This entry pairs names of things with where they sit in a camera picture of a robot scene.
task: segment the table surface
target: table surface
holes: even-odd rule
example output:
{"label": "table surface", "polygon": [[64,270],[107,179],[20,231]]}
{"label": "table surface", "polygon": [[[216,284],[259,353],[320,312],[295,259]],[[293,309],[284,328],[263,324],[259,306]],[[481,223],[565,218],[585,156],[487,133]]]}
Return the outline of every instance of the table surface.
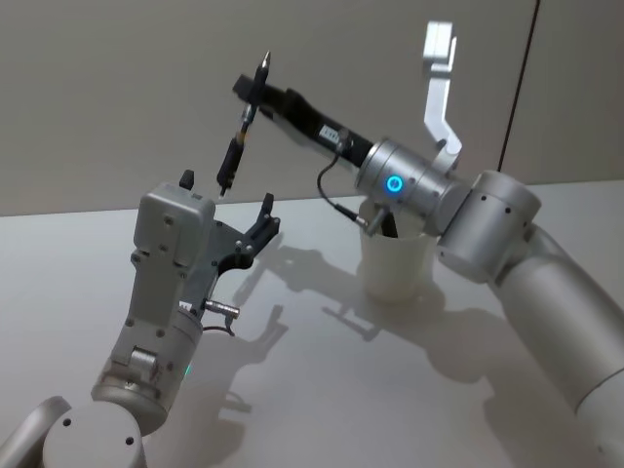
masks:
{"label": "table surface", "polygon": [[[537,222],[624,304],[624,182],[536,186]],[[343,203],[356,207],[358,198]],[[221,206],[244,230],[259,204]],[[354,225],[320,200],[276,203],[282,234],[215,298],[150,468],[587,468],[592,446],[486,287],[434,264],[402,307],[358,279]],[[0,219],[0,440],[41,401],[90,391],[126,317],[136,211]]]}

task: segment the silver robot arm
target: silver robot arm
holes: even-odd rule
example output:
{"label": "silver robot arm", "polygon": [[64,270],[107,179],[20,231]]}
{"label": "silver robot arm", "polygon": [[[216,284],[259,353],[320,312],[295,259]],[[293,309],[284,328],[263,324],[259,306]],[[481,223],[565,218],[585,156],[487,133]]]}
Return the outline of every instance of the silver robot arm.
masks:
{"label": "silver robot arm", "polygon": [[141,438],[167,419],[202,337],[205,311],[238,309],[212,301],[216,281],[247,269],[279,231],[267,194],[246,233],[214,219],[215,204],[191,191],[193,174],[142,197],[135,231],[130,311],[92,391],[71,409],[60,397],[41,404],[0,447],[0,468],[144,468]]}
{"label": "silver robot arm", "polygon": [[[533,224],[541,203],[524,185],[492,171],[472,186],[454,176],[461,142],[446,110],[456,46],[451,23],[429,23],[424,122],[439,151],[433,161],[390,139],[372,144],[294,90],[267,85],[260,109],[281,127],[289,124],[288,135],[299,134],[296,142],[304,136],[359,168],[356,188],[375,201],[378,213],[360,220],[332,205],[367,233],[390,212],[421,217],[424,231],[440,238],[441,263],[494,291],[528,350],[594,435],[604,459],[623,468],[624,312]],[[246,100],[251,86],[243,75],[234,92]]]}

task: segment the white sticker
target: white sticker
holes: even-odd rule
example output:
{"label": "white sticker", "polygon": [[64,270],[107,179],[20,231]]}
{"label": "white sticker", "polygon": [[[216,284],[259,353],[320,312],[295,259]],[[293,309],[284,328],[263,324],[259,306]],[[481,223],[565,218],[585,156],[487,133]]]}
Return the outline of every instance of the white sticker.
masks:
{"label": "white sticker", "polygon": [[323,137],[324,139],[331,141],[333,144],[338,144],[338,142],[340,141],[340,136],[338,136],[338,130],[334,130],[327,125],[324,125],[321,129],[321,131],[319,132],[319,137]]}
{"label": "white sticker", "polygon": [[179,302],[179,308],[180,309],[184,309],[186,312],[190,312],[191,309],[193,308],[193,304],[191,304],[189,302],[180,301]]}

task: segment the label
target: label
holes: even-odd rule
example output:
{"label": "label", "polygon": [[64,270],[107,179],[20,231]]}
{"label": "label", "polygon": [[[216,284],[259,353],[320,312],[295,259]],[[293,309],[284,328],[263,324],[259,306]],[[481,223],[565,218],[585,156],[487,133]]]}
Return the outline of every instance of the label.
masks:
{"label": "label", "polygon": [[319,137],[323,137],[327,141],[331,141],[333,144],[338,144],[340,141],[340,136],[338,136],[338,130],[334,130],[327,125],[324,125],[321,131],[319,132]]}

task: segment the black bracket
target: black bracket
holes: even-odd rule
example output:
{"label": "black bracket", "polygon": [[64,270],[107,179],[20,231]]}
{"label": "black bracket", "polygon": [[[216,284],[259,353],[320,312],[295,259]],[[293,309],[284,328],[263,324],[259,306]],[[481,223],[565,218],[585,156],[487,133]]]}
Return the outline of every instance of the black bracket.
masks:
{"label": "black bracket", "polygon": [[270,193],[264,196],[255,224],[245,233],[213,221],[206,251],[186,279],[180,297],[199,319],[204,313],[202,304],[211,298],[219,276],[229,270],[250,268],[255,256],[279,233],[280,219],[271,215],[273,200]]}

